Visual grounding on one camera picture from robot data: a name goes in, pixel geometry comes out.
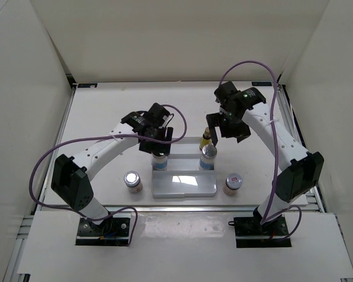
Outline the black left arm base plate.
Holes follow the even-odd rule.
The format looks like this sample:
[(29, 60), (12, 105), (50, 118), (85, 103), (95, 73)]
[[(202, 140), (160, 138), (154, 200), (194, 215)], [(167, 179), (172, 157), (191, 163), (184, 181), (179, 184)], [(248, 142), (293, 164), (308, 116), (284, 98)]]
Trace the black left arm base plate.
[(130, 223), (130, 213), (115, 215), (109, 225), (103, 229), (84, 218), (80, 218), (75, 245), (125, 247), (129, 243)]

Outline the yellow bottle tan cap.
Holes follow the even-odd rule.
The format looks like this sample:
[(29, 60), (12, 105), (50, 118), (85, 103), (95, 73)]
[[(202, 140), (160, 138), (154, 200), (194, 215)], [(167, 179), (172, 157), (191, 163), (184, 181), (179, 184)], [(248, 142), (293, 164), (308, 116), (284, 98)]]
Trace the yellow bottle tan cap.
[(199, 146), (200, 151), (202, 151), (206, 145), (209, 145), (211, 143), (212, 143), (211, 132), (210, 132), (209, 128), (206, 127), (204, 130), (204, 133), (202, 135), (202, 138), (201, 138), (201, 142), (200, 142), (200, 146)]

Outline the blue label shaker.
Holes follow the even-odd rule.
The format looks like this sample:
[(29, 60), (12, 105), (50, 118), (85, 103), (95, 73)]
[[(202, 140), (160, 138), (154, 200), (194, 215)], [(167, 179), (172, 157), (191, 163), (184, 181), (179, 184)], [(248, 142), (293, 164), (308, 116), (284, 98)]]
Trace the blue label shaker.
[(166, 170), (168, 166), (168, 156), (164, 153), (152, 154), (152, 167), (154, 170)]
[(200, 170), (214, 170), (215, 158), (217, 156), (217, 149), (213, 144), (205, 145), (202, 148), (199, 159)]

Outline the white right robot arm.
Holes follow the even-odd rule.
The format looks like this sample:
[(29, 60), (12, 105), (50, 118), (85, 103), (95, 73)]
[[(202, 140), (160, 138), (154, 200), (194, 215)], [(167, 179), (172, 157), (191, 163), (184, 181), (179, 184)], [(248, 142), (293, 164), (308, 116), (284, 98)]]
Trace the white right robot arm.
[(254, 211), (252, 227), (265, 235), (274, 227), (281, 212), (320, 177), (324, 158), (299, 144), (273, 116), (271, 105), (255, 87), (238, 90), (232, 82), (221, 84), (214, 92), (219, 112), (206, 116), (213, 145), (219, 137), (241, 142), (255, 132), (275, 158), (275, 180), (270, 195)]

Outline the brown spice jar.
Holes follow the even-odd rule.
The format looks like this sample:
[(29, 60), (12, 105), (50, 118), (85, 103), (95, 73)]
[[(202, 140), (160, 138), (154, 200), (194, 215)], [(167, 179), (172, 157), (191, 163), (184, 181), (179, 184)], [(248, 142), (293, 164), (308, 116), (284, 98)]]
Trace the brown spice jar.
[(129, 171), (125, 174), (124, 183), (130, 193), (139, 193), (143, 188), (140, 175), (135, 171)]

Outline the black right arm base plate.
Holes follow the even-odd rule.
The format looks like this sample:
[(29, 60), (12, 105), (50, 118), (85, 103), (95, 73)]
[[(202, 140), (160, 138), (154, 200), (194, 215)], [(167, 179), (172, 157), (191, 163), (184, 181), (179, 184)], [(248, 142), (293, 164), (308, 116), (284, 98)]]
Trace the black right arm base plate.
[(255, 217), (234, 217), (228, 222), (234, 228), (236, 248), (238, 249), (265, 249), (290, 248), (291, 239), (284, 239), (289, 234), (284, 216), (276, 220), (259, 224)]

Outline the white cap spice jar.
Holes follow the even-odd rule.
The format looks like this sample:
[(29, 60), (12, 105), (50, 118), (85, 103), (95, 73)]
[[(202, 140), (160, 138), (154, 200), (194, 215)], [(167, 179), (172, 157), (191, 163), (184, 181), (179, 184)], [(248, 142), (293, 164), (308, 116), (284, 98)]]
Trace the white cap spice jar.
[(242, 177), (238, 173), (231, 173), (225, 180), (223, 191), (228, 196), (234, 196), (238, 193), (243, 183)]

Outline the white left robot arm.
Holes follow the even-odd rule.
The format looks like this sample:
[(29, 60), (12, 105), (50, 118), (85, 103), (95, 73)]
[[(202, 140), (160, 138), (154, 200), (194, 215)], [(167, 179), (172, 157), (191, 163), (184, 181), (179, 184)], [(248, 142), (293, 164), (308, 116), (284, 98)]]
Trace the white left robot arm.
[(165, 141), (165, 125), (171, 113), (154, 103), (149, 110), (130, 112), (109, 132), (108, 138), (85, 150), (56, 158), (52, 175), (52, 190), (75, 212), (92, 219), (91, 228), (98, 235), (109, 233), (112, 227), (108, 210), (95, 198), (91, 180), (109, 162), (125, 150), (151, 139)]

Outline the white tiered plastic tray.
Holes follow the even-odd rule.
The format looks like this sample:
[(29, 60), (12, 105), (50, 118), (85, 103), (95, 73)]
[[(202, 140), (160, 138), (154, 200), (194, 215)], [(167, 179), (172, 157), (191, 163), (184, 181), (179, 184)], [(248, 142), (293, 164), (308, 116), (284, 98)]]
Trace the white tiered plastic tray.
[(200, 137), (185, 137), (171, 145), (166, 170), (152, 168), (151, 191), (155, 199), (213, 197), (215, 170), (200, 170)]

